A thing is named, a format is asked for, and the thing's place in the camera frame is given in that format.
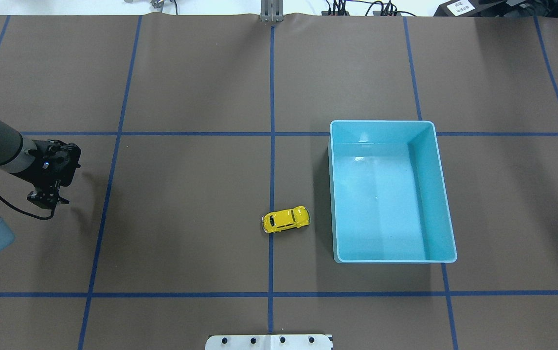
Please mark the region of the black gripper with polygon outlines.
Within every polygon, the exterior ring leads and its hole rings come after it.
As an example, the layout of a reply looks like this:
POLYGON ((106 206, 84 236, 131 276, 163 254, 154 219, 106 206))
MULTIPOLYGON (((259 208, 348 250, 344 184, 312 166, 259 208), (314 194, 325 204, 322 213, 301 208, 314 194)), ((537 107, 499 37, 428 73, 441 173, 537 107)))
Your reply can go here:
POLYGON ((34 140, 34 143, 36 162, 30 182, 41 192, 70 186, 76 169, 81 168, 81 148, 74 142, 60 140, 34 140))

